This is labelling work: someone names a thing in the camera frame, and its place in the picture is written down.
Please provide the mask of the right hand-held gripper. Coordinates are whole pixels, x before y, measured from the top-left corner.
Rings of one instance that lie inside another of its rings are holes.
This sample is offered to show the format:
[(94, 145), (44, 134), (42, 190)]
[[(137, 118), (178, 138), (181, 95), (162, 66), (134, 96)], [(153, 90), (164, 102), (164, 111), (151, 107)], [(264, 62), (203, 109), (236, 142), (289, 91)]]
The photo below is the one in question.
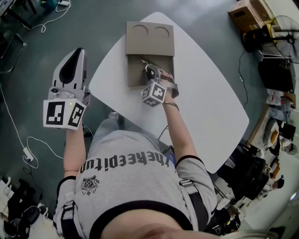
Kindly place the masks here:
[(141, 101), (151, 107), (164, 103), (167, 90), (171, 91), (172, 98), (179, 95), (178, 85), (167, 80), (161, 80), (160, 70), (167, 71), (156, 65), (146, 65), (143, 70), (147, 85), (142, 91)]

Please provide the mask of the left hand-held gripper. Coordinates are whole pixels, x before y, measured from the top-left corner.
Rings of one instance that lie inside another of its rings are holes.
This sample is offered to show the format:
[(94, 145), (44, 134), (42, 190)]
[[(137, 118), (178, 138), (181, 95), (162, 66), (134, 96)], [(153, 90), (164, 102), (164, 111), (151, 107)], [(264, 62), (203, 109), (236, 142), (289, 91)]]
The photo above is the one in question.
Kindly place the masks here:
[(86, 76), (87, 55), (83, 48), (77, 48), (65, 56), (54, 70), (48, 99), (43, 101), (44, 127), (79, 128), (92, 95), (85, 85)]

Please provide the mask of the person's right hand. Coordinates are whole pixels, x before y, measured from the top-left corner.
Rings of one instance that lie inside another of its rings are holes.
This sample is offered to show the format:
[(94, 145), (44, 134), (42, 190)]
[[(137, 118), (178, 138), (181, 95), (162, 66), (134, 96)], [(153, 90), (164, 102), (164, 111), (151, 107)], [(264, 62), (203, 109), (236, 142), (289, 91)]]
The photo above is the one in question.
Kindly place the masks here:
[(161, 80), (167, 80), (168, 82), (175, 83), (174, 78), (171, 73), (164, 71), (164, 70), (160, 70), (159, 72), (160, 72)]

